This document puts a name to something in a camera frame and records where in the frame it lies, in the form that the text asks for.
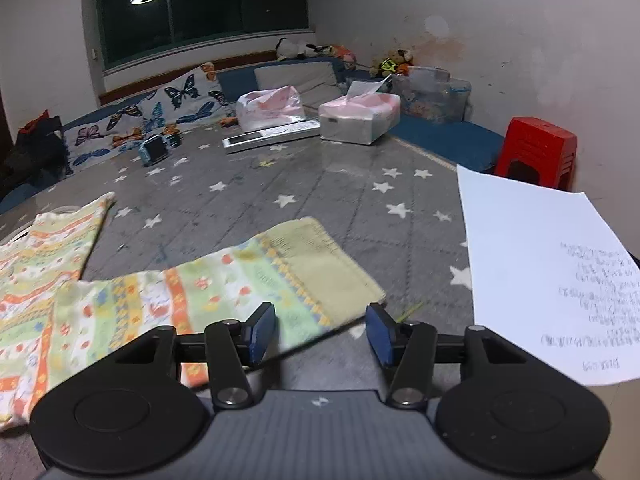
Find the pillow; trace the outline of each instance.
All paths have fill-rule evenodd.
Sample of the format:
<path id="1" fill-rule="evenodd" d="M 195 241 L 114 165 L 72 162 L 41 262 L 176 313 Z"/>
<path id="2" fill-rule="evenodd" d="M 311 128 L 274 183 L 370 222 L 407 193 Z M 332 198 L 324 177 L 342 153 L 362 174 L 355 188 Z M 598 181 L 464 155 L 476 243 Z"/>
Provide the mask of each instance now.
<path id="1" fill-rule="evenodd" d="M 43 119 L 49 119 L 49 110 L 44 110 L 42 115 L 33 121 L 29 121 L 23 127 L 18 130 L 19 134 L 30 134 L 36 127 L 36 125 Z"/>
<path id="2" fill-rule="evenodd" d="M 302 104 L 318 108 L 342 97 L 334 67 L 328 61 L 271 65 L 256 68 L 258 89 L 268 90 L 291 85 L 300 93 Z"/>
<path id="3" fill-rule="evenodd" d="M 210 62 L 161 86 L 144 98 L 140 107 L 145 135 L 159 133 L 160 129 L 188 130 L 234 115 Z"/>
<path id="4" fill-rule="evenodd" d="M 143 127 L 140 106 L 131 105 L 95 123 L 70 128 L 65 131 L 69 168 L 76 173 L 137 148 L 144 139 Z"/>

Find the plastic storage box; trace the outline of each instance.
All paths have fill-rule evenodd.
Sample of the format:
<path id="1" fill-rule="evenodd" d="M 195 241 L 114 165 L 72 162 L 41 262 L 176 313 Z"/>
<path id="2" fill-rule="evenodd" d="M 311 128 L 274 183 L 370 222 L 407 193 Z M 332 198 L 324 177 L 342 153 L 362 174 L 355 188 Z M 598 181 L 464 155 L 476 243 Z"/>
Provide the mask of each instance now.
<path id="1" fill-rule="evenodd" d="M 453 78 L 448 82 L 434 80 L 429 91 L 426 89 L 423 84 L 413 84 L 407 76 L 393 76 L 392 91 L 400 96 L 403 113 L 433 123 L 458 123 L 464 119 L 466 101 L 471 93 L 469 81 Z"/>

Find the floor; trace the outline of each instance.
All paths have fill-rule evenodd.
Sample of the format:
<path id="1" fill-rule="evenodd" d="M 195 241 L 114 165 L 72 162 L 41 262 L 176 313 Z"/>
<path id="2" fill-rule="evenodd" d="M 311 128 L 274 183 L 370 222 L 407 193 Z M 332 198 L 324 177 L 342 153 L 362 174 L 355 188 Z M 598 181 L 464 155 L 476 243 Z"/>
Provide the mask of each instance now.
<path id="1" fill-rule="evenodd" d="M 385 136 L 374 146 L 315 137 L 225 155 L 222 137 L 200 128 L 170 158 L 144 168 L 124 153 L 64 180 L 0 216 L 0 238 L 43 210 L 117 196 L 84 280 L 165 269 L 238 244 L 274 224 L 313 216 L 386 290 L 389 312 L 462 333 L 473 321 L 465 228 L 454 168 Z M 361 326 L 272 363 L 255 388 L 372 388 L 386 383 Z M 434 394 L 459 381 L 436 368 Z M 1 480 L 42 470 L 28 434 L 0 439 Z"/>

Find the red plastic stool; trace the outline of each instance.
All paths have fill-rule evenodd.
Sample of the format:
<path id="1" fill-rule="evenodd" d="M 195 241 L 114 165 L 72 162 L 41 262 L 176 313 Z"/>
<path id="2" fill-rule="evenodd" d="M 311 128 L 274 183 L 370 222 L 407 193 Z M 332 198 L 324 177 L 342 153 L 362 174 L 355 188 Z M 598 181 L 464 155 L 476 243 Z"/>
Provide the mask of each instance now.
<path id="1" fill-rule="evenodd" d="M 495 174 L 566 191 L 577 147 L 577 137 L 567 130 L 535 117 L 514 117 Z"/>

